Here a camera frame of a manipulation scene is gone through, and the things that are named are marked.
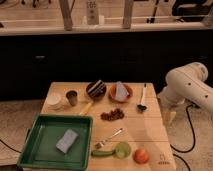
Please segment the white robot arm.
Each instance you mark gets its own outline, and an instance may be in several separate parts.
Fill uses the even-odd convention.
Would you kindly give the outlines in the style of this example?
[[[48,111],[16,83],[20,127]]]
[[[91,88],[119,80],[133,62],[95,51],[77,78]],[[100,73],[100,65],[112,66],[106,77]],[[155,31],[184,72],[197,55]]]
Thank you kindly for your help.
[[[207,78],[208,69],[200,62],[174,68],[166,74],[166,86],[157,95],[165,126],[175,118],[174,108],[185,100],[213,113],[213,88],[205,83]]]

